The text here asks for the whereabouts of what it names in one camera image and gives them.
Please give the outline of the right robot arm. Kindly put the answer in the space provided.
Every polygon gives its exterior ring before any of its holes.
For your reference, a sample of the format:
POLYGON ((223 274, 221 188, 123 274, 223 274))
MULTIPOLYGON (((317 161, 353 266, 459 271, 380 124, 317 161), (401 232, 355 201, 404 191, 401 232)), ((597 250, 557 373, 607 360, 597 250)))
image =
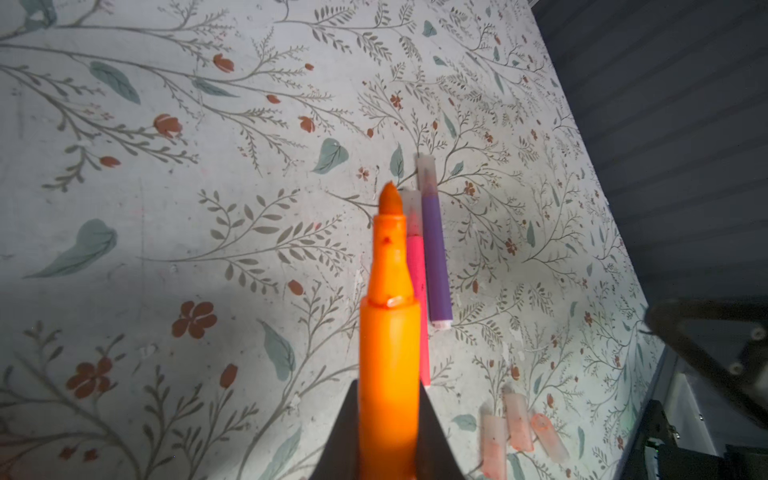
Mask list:
POLYGON ((766 298, 666 300, 644 326, 662 362, 617 478, 766 478, 766 298))

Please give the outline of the purple marker pen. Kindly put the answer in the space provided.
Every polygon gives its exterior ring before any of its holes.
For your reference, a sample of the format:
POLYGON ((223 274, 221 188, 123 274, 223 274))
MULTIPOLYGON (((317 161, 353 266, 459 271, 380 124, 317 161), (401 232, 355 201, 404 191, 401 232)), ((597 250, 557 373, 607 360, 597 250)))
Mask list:
POLYGON ((422 232, 430 320, 435 329, 449 330, 453 323, 453 312, 436 163, 432 156, 427 155, 418 156, 415 163, 421 194, 422 232))

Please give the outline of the pink marker pen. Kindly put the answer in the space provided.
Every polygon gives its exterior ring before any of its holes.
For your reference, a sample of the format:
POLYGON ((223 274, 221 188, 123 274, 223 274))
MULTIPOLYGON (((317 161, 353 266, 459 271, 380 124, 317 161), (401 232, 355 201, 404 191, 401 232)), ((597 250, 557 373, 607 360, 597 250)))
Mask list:
POLYGON ((401 191, 401 198, 406 215, 407 264, 414 289, 414 295, 420 305, 420 380, 422 385, 427 388, 431 385, 431 369, 421 195, 418 191, 403 189, 401 191))

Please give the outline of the orange marker pen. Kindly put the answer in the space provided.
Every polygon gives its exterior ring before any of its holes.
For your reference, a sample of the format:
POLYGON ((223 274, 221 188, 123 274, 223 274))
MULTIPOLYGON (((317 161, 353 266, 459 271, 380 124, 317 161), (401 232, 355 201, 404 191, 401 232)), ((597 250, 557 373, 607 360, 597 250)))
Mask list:
POLYGON ((414 479, 420 400, 420 304, 407 265, 407 227, 387 183, 373 220, 373 258, 359 325, 359 477, 414 479))

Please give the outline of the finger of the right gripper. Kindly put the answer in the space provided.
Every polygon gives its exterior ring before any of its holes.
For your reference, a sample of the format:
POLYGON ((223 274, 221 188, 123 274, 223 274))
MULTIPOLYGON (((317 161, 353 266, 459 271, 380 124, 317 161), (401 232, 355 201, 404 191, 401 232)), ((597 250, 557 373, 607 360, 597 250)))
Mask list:
POLYGON ((644 322, 735 410, 767 424, 765 296, 664 300, 644 322))

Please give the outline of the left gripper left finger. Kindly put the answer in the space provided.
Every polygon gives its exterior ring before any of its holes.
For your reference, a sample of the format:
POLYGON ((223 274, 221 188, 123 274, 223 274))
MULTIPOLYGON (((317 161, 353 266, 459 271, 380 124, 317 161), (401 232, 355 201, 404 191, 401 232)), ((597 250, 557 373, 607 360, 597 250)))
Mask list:
POLYGON ((358 430, 358 381, 354 380, 310 480, 356 480, 359 477, 358 430))

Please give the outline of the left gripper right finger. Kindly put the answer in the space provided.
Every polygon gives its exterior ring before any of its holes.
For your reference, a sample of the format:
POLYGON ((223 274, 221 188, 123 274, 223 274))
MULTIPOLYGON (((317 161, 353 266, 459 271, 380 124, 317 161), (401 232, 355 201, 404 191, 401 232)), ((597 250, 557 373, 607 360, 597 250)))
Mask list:
POLYGON ((416 478, 418 480, 464 479, 423 385, 420 386, 419 399, 416 478))

